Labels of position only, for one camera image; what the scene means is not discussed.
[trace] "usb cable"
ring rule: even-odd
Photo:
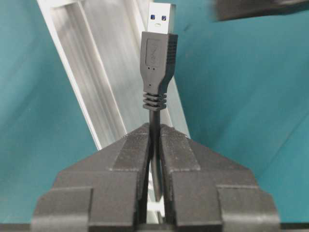
[[[151,171],[155,200],[162,197],[159,155],[160,111],[166,108],[166,93],[175,72],[178,35],[172,34],[176,5],[150,3],[147,31],[142,33],[140,73],[144,83],[144,105],[149,110]]]

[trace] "usb logo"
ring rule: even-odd
[[[160,52],[160,41],[149,39],[147,41],[147,54],[146,54],[146,65],[152,67],[159,67],[159,52]]]

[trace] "black connector housing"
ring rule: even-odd
[[[164,95],[175,72],[178,35],[142,33],[140,73],[144,92]]]

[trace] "black plastic jaw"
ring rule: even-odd
[[[33,232],[279,232],[271,196],[247,168],[161,125],[165,224],[148,225],[149,126],[61,171]]]

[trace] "usb-a plug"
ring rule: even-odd
[[[176,5],[154,3],[149,5],[148,32],[170,34],[174,30]]]

